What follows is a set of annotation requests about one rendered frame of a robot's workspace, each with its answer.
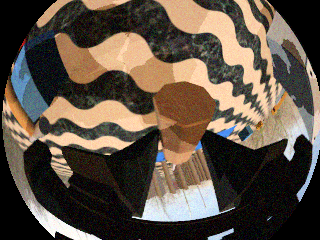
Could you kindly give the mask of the blue cube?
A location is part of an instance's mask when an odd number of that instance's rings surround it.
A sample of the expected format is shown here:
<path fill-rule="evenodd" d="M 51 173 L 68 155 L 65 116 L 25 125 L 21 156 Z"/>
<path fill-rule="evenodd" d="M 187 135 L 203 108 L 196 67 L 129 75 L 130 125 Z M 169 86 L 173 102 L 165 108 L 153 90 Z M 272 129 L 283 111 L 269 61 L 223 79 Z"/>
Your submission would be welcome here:
<path fill-rule="evenodd" d="M 27 41 L 13 67 L 13 89 L 21 107 L 33 121 L 47 111 L 69 77 L 53 32 L 52 29 Z"/>
<path fill-rule="evenodd" d="M 240 133 L 237 133 L 239 135 L 241 143 L 243 143 L 244 140 L 247 140 L 249 136 L 251 136 L 253 133 L 251 125 L 247 125 L 247 127 L 243 128 L 243 131 Z"/>

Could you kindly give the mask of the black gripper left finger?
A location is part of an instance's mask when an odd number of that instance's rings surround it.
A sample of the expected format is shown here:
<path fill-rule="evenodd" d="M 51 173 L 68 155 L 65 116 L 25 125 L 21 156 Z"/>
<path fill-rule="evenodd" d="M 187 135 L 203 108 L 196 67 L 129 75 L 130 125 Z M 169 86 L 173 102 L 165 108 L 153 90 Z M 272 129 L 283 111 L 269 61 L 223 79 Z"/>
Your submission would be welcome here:
<path fill-rule="evenodd" d="M 159 143 L 159 129 L 153 129 L 112 155 L 100 155 L 68 145 L 61 147 L 61 152 L 73 173 L 109 185 L 131 209 L 133 217 L 143 217 Z"/>

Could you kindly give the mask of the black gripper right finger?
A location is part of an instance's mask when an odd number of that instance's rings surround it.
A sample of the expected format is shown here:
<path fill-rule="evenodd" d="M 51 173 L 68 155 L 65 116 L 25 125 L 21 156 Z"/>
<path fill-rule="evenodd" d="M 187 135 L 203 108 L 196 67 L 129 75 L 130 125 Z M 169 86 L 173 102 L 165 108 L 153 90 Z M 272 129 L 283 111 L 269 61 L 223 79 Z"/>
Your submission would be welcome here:
<path fill-rule="evenodd" d="M 216 135 L 208 129 L 204 132 L 200 144 L 207 168 L 211 172 L 209 175 L 215 189 L 219 212 L 235 208 L 233 203 L 247 191 L 263 165 L 284 153 L 287 143 L 288 139 L 281 139 L 265 147 L 252 149 Z"/>

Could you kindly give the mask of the orange and grey hammer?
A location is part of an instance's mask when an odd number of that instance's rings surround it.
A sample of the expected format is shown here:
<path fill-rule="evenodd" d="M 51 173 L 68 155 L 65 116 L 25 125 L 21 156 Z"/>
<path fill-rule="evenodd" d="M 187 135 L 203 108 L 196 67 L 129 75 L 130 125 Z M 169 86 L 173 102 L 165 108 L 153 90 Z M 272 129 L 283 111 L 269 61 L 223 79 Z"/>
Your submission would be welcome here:
<path fill-rule="evenodd" d="M 33 121 L 31 120 L 31 117 L 28 117 L 28 113 L 24 111 L 19 99 L 17 99 L 15 89 L 13 89 L 11 76 L 12 71 L 9 71 L 4 96 L 7 97 L 8 105 L 9 108 L 11 108 L 11 111 L 13 111 L 13 115 L 19 120 L 20 125 L 23 125 L 25 132 L 29 133 L 29 141 L 35 143 L 35 140 L 49 135 L 49 131 L 51 131 L 51 128 L 49 128 L 49 120 L 44 116 L 41 117 L 39 121 Z"/>

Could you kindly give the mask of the blue flat strip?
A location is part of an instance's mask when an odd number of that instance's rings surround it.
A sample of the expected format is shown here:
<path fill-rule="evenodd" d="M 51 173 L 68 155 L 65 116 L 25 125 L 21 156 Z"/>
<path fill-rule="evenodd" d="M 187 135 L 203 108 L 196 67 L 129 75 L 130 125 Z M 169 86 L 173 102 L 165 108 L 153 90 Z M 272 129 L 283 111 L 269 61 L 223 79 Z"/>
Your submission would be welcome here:
<path fill-rule="evenodd" d="M 227 137 L 229 136 L 229 133 L 231 133 L 233 131 L 233 129 L 235 129 L 236 125 L 233 125 L 232 128 L 225 129 L 225 131 L 223 131 L 223 132 L 216 133 L 216 135 L 224 136 L 225 139 L 227 139 Z M 200 148 L 203 148 L 203 147 L 201 147 L 201 144 L 199 143 L 199 145 L 197 145 L 196 149 L 200 149 Z M 196 149 L 195 149 L 195 151 L 196 151 Z M 164 160 L 165 160 L 164 152 L 160 152 L 159 155 L 157 155 L 156 163 L 160 163 L 160 161 L 164 161 Z"/>

